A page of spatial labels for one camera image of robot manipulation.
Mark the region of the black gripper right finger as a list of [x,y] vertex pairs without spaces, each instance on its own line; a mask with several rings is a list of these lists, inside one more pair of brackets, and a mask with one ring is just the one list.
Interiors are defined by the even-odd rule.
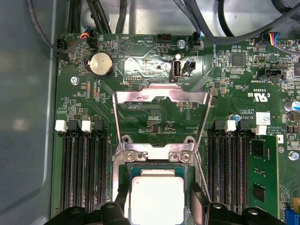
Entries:
[[198,183],[190,185],[189,210],[196,225],[283,225],[280,219],[258,209],[246,208],[236,214],[224,204],[209,202]]

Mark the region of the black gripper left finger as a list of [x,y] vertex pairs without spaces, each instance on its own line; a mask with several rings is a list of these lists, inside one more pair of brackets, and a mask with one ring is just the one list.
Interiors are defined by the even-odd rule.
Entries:
[[88,213],[82,207],[70,207],[48,221],[49,225],[129,225],[124,206],[129,184],[120,184],[114,202],[103,204],[100,209]]

